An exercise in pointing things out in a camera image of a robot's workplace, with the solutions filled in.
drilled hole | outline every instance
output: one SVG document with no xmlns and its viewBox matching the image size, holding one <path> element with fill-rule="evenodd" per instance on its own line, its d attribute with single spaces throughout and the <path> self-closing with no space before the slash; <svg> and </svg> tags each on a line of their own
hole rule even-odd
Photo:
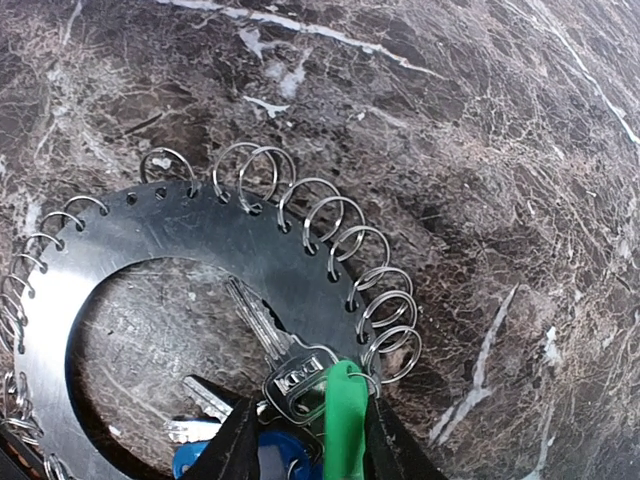
<svg viewBox="0 0 640 480">
<path fill-rule="evenodd" d="M 349 313 L 355 312 L 358 309 L 358 307 L 359 307 L 358 302 L 356 302 L 355 300 L 353 302 L 346 301 L 344 303 L 344 309 Z"/>
<path fill-rule="evenodd" d="M 369 343 L 369 334 L 367 332 L 364 332 L 362 335 L 356 335 L 356 337 L 360 345 Z"/>
<path fill-rule="evenodd" d="M 220 195 L 218 195 L 218 203 L 220 203 L 221 205 L 226 205 L 227 203 L 229 203 L 230 199 L 231 195 L 229 195 L 228 192 L 222 192 Z"/>
<path fill-rule="evenodd" d="M 310 257 L 315 257 L 318 253 L 318 246 L 315 243 L 310 243 L 308 247 L 304 248 L 304 253 Z"/>
<path fill-rule="evenodd" d="M 165 187 L 156 188 L 156 200 L 164 200 L 167 198 L 167 189 Z"/>
<path fill-rule="evenodd" d="M 284 226 L 278 224 L 278 230 L 285 235 L 291 231 L 291 222 L 289 220 L 284 221 Z"/>
<path fill-rule="evenodd" d="M 249 210 L 249 215 L 252 217 L 258 217 L 262 213 L 262 205 L 253 205 Z"/>
</svg>

marble surface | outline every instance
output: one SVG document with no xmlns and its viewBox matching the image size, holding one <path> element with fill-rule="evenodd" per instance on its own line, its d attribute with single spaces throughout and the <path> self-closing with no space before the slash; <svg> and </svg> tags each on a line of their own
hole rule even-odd
<svg viewBox="0 0 640 480">
<path fill-rule="evenodd" d="M 424 352 L 385 395 L 448 476 L 640 476 L 637 1 L 0 11 L 3 269 L 45 212 L 136 182 L 150 146 L 199 174 L 236 140 L 281 146 L 355 198 L 415 279 Z M 165 472 L 157 427 L 190 408 L 182 374 L 243 392 L 264 374 L 219 272 L 169 263 L 105 284 L 77 349 L 105 443 Z M 163 343 L 183 325 L 202 338 Z"/>
</svg>

key blade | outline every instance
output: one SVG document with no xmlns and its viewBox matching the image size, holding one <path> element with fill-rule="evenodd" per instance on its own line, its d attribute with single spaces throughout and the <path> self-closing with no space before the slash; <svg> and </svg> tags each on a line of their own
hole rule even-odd
<svg viewBox="0 0 640 480">
<path fill-rule="evenodd" d="M 221 423 L 199 418 L 187 420 L 169 420 L 163 431 L 174 443 L 193 443 L 211 440 L 218 434 Z"/>
<path fill-rule="evenodd" d="M 240 317 L 253 330 L 267 352 L 267 360 L 272 367 L 277 367 L 287 355 L 293 339 L 290 335 L 278 330 L 262 304 L 262 300 L 243 282 L 229 277 L 225 286 L 236 302 Z"/>
<path fill-rule="evenodd" d="M 195 375 L 189 375 L 182 380 L 182 385 L 187 396 L 196 402 L 205 415 L 216 418 L 220 422 L 224 422 L 231 415 L 233 407 L 212 391 L 212 384 L 209 382 Z"/>
</svg>

circular metal disc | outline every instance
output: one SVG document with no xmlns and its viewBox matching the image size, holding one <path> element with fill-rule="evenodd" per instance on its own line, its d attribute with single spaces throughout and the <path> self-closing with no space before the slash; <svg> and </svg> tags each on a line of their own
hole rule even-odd
<svg viewBox="0 0 640 480">
<path fill-rule="evenodd" d="M 190 186 L 144 184 L 101 198 L 110 213 L 102 216 L 96 205 L 83 211 L 78 215 L 86 223 L 82 232 L 68 222 L 57 235 L 64 250 L 50 244 L 40 257 L 47 273 L 35 269 L 29 276 L 36 294 L 22 298 L 28 325 L 25 353 L 15 353 L 15 367 L 27 375 L 34 417 L 45 432 L 42 449 L 62 459 L 75 478 L 129 478 L 85 434 L 67 384 L 71 335 L 83 305 L 101 282 L 127 266 L 167 257 L 214 265 L 244 281 L 269 303 L 285 329 L 305 342 L 327 345 L 352 359 L 361 358 L 369 346 L 359 345 L 355 334 L 362 308 L 345 309 L 350 277 L 338 265 L 340 280 L 327 279 L 324 244 L 312 237 L 319 250 L 307 255 L 301 224 L 289 217 L 292 229 L 282 233 L 277 208 L 255 195 L 247 198 L 262 205 L 258 216 L 245 213 L 236 196 L 221 204 L 208 184 L 189 198 Z M 367 332 L 373 339 L 370 326 Z"/>
</svg>

keychain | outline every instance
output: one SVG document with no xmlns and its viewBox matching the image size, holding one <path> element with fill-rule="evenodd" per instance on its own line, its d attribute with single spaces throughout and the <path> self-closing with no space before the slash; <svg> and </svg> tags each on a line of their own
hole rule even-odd
<svg viewBox="0 0 640 480">
<path fill-rule="evenodd" d="M 329 370 L 324 480 L 364 480 L 364 422 L 369 392 L 360 368 L 343 360 Z"/>
</svg>

